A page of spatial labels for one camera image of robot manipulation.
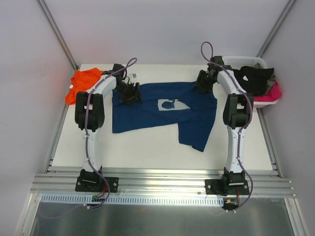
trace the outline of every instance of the white wall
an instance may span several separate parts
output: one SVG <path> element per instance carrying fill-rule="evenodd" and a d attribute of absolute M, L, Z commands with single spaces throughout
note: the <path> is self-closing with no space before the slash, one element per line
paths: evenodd
<path fill-rule="evenodd" d="M 47 0 L 78 64 L 204 64 L 216 55 L 255 56 L 287 0 Z"/>
<path fill-rule="evenodd" d="M 299 0 L 264 59 L 276 70 L 282 99 L 263 110 L 285 177 L 294 180 L 315 235 L 315 1 Z"/>
<path fill-rule="evenodd" d="M 73 71 L 35 0 L 1 1 L 0 30 L 0 235 L 12 236 Z"/>

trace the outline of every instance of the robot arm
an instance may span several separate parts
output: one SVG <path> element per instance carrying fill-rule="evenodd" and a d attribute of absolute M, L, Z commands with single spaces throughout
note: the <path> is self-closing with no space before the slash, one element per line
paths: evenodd
<path fill-rule="evenodd" d="M 241 88 L 234 77 L 232 68 L 224 65 L 222 57 L 213 57 L 211 61 L 222 66 L 232 78 L 226 71 L 209 63 L 207 71 L 199 72 L 196 82 L 196 86 L 202 87 L 202 92 L 212 92 L 213 84 L 218 82 L 227 94 L 223 112 L 223 122 L 228 132 L 227 161 L 221 180 L 206 180 L 206 186 L 212 194 L 235 194 L 240 190 L 241 194 L 248 195 L 249 188 L 245 180 L 245 172 L 239 163 L 243 164 L 244 138 L 247 130 L 244 126 L 250 119 L 250 105 L 253 106 L 254 96 L 247 94 Z"/>
<path fill-rule="evenodd" d="M 84 153 L 83 168 L 78 177 L 76 191 L 97 192 L 102 190 L 103 181 L 94 169 L 101 173 L 102 155 L 100 153 L 100 129 L 105 121 L 103 100 L 112 91 L 117 90 L 122 94 L 122 102 L 132 105 L 133 100 L 141 103 L 139 83 L 123 82 L 124 70 L 116 76 L 110 76 L 114 71 L 124 68 L 122 65 L 114 64 L 112 71 L 104 71 L 99 81 L 86 92 L 78 92 L 75 104 L 75 122 L 81 129 Z M 91 96 L 89 107 L 87 107 L 89 94 Z"/>

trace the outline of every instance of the black cloth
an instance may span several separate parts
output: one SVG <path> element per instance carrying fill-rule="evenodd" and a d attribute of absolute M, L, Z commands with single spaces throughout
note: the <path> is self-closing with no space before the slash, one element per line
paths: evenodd
<path fill-rule="evenodd" d="M 250 66 L 243 66 L 240 70 L 233 70 L 234 76 L 240 86 L 248 93 L 254 96 L 263 96 L 268 87 L 267 81 L 271 79 L 274 68 L 256 69 Z"/>

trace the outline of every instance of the white laundry basket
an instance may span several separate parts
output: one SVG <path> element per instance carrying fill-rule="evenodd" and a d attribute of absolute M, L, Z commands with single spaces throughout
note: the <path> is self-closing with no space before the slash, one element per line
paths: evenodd
<path fill-rule="evenodd" d="M 233 69 L 241 69 L 242 66 L 254 66 L 255 64 L 259 63 L 262 68 L 268 68 L 266 62 L 257 57 L 246 57 L 246 56 L 224 56 L 222 57 L 223 62 L 225 65 L 232 66 Z M 278 100 L 274 102 L 254 102 L 255 108 L 262 108 L 264 106 L 270 104 L 276 104 Z"/>

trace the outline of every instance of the pink cloth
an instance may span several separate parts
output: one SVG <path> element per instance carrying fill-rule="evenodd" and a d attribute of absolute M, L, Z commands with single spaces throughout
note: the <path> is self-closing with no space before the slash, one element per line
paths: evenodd
<path fill-rule="evenodd" d="M 282 93 L 279 88 L 278 82 L 275 80 L 275 85 L 272 86 L 272 88 L 267 92 L 266 95 L 261 96 L 261 97 L 255 97 L 254 101 L 255 102 L 274 102 L 278 100 Z"/>

